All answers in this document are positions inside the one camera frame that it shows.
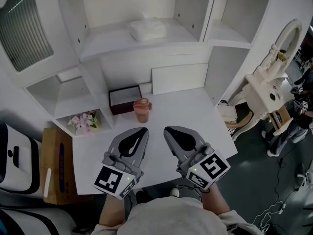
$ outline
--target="white tissue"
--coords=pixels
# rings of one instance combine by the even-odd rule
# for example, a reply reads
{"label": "white tissue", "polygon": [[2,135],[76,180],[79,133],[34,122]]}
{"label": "white tissue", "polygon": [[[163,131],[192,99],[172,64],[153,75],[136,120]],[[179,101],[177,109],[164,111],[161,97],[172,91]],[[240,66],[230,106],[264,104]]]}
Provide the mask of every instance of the white tissue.
{"label": "white tissue", "polygon": [[138,42],[166,37],[166,25],[158,18],[151,18],[142,12],[143,20],[131,22],[128,25],[130,34]]}

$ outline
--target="person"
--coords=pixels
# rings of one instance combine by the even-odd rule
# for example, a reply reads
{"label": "person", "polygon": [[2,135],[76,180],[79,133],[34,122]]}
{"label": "person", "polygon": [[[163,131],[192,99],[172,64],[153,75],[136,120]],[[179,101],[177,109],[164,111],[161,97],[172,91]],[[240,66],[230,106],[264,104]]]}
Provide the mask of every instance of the person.
{"label": "person", "polygon": [[[136,194],[141,198],[144,192]],[[91,235],[262,235],[256,226],[248,224],[236,211],[231,211],[216,184],[202,193],[202,203],[193,198],[178,198],[174,188],[170,197],[134,206],[124,220],[124,201],[108,195],[99,224]]]}
{"label": "person", "polygon": [[[308,103],[308,109],[306,111],[303,110],[303,101]],[[290,138],[300,136],[301,133],[304,133],[310,127],[313,118],[313,91],[303,91],[299,94],[295,94],[293,105],[294,107],[288,111],[293,120],[287,130],[280,134],[267,150],[269,157],[278,157]],[[274,132],[275,129],[272,128],[269,132],[262,131],[261,135],[270,143],[274,138]]]}
{"label": "person", "polygon": [[304,91],[313,90],[313,63],[308,63],[307,70],[303,76],[294,82],[295,85],[301,85]]}

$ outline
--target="white table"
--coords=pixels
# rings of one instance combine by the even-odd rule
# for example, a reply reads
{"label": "white table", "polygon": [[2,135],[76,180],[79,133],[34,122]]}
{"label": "white table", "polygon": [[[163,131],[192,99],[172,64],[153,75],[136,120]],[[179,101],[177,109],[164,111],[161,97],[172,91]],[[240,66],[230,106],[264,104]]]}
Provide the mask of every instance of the white table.
{"label": "white table", "polygon": [[[293,95],[290,93],[291,85],[286,79],[279,87],[274,81],[262,85],[252,74],[246,75],[245,78],[249,83],[230,101],[229,105],[236,106],[239,101],[242,102],[244,99],[254,116],[247,125],[232,136],[234,141],[240,134],[253,128],[261,119],[266,119],[268,113],[280,109],[285,103],[293,99]],[[270,98],[270,94],[275,96],[275,100]]]}
{"label": "white table", "polygon": [[141,163],[145,173],[135,188],[167,182],[180,177],[178,160],[163,137],[166,126],[183,126],[199,132],[205,141],[229,158],[237,153],[225,123],[204,90],[185,90],[160,95],[144,94],[153,104],[149,121],[137,122],[134,112],[115,116],[115,129],[73,138],[74,172],[78,194],[101,194],[90,180],[96,162],[103,160],[111,141],[126,130],[145,126],[149,129],[146,155]]}

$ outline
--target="brown box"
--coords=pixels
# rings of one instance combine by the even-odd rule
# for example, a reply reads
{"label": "brown box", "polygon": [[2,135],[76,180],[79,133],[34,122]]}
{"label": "brown box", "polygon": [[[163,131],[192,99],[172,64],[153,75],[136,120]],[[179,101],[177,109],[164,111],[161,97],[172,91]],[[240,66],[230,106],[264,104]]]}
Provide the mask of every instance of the brown box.
{"label": "brown box", "polygon": [[40,185],[46,203],[65,205],[93,200],[92,195],[77,195],[71,136],[60,128],[44,129],[40,160]]}

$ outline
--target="white cabinet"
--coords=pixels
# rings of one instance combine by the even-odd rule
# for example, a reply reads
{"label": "white cabinet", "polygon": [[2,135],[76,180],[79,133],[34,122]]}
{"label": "white cabinet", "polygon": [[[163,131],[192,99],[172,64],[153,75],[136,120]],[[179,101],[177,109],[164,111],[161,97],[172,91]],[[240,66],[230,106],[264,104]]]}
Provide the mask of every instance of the white cabinet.
{"label": "white cabinet", "polygon": [[[90,110],[100,115],[101,130],[114,128],[108,89],[151,83],[154,68],[161,68],[153,80],[159,93],[204,86],[216,105],[268,1],[0,0],[0,65],[72,136],[80,133],[67,126],[69,116]],[[137,42],[128,23],[142,14],[160,18],[167,36]]]}

